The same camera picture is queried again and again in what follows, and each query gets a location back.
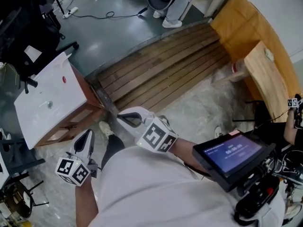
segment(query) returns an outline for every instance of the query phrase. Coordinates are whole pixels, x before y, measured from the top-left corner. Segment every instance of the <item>wooden platform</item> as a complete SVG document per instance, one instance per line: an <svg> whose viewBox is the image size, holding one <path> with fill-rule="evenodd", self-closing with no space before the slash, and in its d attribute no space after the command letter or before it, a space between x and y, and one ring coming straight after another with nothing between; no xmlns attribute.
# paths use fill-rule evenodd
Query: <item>wooden platform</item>
<svg viewBox="0 0 303 227"><path fill-rule="evenodd" d="M119 110L157 112L229 60L217 33L200 24L131 54L98 79Z"/></svg>

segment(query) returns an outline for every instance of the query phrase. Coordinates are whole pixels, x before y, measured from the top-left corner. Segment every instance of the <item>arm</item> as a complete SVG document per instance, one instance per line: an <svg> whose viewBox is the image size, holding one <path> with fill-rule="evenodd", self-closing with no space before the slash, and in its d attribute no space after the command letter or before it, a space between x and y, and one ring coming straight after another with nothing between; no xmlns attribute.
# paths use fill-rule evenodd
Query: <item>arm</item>
<svg viewBox="0 0 303 227"><path fill-rule="evenodd" d="M193 157L193 146L196 144L184 139L177 139L175 144L169 151L175 156L179 157L186 164L192 166L194 169L207 173L207 171L200 165L200 163Z"/></svg>
<svg viewBox="0 0 303 227"><path fill-rule="evenodd" d="M297 131L298 129L294 127L294 111L289 110L285 130L284 130L284 139L290 144L294 145Z"/></svg>
<svg viewBox="0 0 303 227"><path fill-rule="evenodd" d="M81 187L76 187L76 223L77 227L88 227L98 214L98 207L91 186L91 176Z"/></svg>

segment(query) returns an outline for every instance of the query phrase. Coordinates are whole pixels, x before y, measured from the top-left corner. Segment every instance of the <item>wooden table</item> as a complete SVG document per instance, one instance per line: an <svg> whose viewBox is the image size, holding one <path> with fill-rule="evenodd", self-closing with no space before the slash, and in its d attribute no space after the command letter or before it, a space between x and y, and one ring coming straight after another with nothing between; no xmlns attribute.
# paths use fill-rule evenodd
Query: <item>wooden table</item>
<svg viewBox="0 0 303 227"><path fill-rule="evenodd" d="M275 119L288 109L288 93L275 63L265 55L266 49L264 43L260 41L243 59L245 64L243 70L216 81L214 84L251 76L262 95L269 115ZM286 120L287 114L285 113L273 122L285 122Z"/></svg>

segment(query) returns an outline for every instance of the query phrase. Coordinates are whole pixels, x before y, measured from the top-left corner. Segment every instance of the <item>power strip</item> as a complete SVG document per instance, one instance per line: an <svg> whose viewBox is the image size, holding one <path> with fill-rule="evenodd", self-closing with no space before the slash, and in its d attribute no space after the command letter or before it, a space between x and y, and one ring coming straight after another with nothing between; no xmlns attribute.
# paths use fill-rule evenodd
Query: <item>power strip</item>
<svg viewBox="0 0 303 227"><path fill-rule="evenodd" d="M79 10L79 8L77 8L77 7L72 8L70 12L65 13L65 14L63 15L63 18L69 18L72 14L74 14L74 13L77 12L78 10Z"/></svg>

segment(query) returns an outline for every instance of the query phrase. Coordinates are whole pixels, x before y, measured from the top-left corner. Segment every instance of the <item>white wall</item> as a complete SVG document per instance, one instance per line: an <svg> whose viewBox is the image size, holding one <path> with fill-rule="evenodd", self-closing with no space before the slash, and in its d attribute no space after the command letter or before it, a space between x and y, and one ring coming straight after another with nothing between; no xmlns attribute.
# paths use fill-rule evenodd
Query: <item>white wall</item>
<svg viewBox="0 0 303 227"><path fill-rule="evenodd" d="M249 0L280 37L293 63L303 59L303 0Z"/></svg>

